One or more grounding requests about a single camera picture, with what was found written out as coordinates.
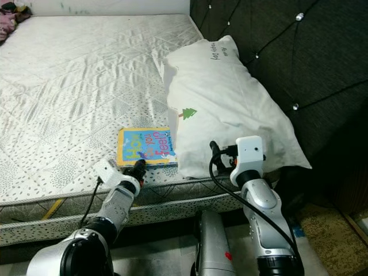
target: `black cable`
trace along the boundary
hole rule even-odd
[[[93,191],[93,194],[92,194],[92,197],[91,197],[90,203],[88,204],[87,210],[86,210],[85,214],[83,215],[83,217],[82,217],[82,219],[81,219],[81,221],[80,221],[80,223],[79,223],[79,228],[82,228],[82,227],[83,227],[83,223],[84,223],[84,221],[85,221],[85,219],[86,219],[86,217],[87,217],[88,213],[90,212],[90,209],[91,209],[91,206],[92,206],[92,203],[93,203],[93,199],[94,199],[94,197],[96,196],[98,186],[99,186],[100,184],[102,184],[102,183],[103,183],[102,179],[101,179],[100,177],[98,177],[98,178],[97,178],[97,184],[96,184],[96,187],[94,188],[94,191]]]
[[[276,224],[274,223],[269,217],[267,217],[265,214],[263,214],[260,210],[258,210],[256,207],[254,207],[253,205],[251,205],[249,202],[247,202],[244,198],[238,196],[237,194],[235,194],[234,192],[232,192],[231,190],[229,190],[228,188],[226,188],[225,186],[223,186],[217,179],[216,177],[213,175],[213,161],[215,160],[215,158],[221,156],[222,154],[227,154],[226,150],[222,150],[216,154],[214,154],[209,162],[209,174],[211,176],[212,181],[219,187],[221,188],[223,191],[225,191],[226,193],[228,193],[230,196],[232,196],[233,198],[235,198],[236,200],[240,201],[242,204],[244,204],[246,207],[248,207],[249,209],[251,209],[253,212],[255,212],[258,216],[260,216],[262,219],[264,219],[268,224],[270,224],[286,241],[287,243],[290,245],[290,247],[292,248],[292,250],[294,251],[295,257],[299,262],[300,268],[302,270],[302,274],[304,275],[304,266],[296,245],[296,242],[293,242],[290,237]]]

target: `floor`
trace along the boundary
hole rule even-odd
[[[367,245],[336,208],[307,204],[298,221],[329,275],[368,275]]]
[[[238,276],[258,275],[256,260],[252,253],[249,226],[242,224],[226,228],[233,265]],[[303,234],[297,244],[305,267],[305,275],[325,276],[327,271]],[[196,239],[181,236],[112,249],[115,272],[121,276],[189,276],[194,262]],[[1,276],[23,276],[28,262],[0,266]]]

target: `mattress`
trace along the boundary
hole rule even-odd
[[[201,38],[184,15],[32,17],[19,26],[0,48],[0,246],[76,228],[94,167],[116,159],[118,131],[167,126],[163,58]],[[108,190],[99,188],[92,213]],[[209,179],[152,167],[129,223],[209,206],[240,207]]]

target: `pillow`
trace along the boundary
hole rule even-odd
[[[221,148],[252,135],[263,139],[264,172],[283,166],[311,168],[290,120],[240,62],[231,36],[200,40],[170,53],[164,61],[163,82],[183,176],[209,176],[210,141]]]

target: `children's book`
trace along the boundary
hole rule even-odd
[[[177,162],[169,128],[122,128],[118,135],[117,165],[134,165],[144,159],[146,164]]]

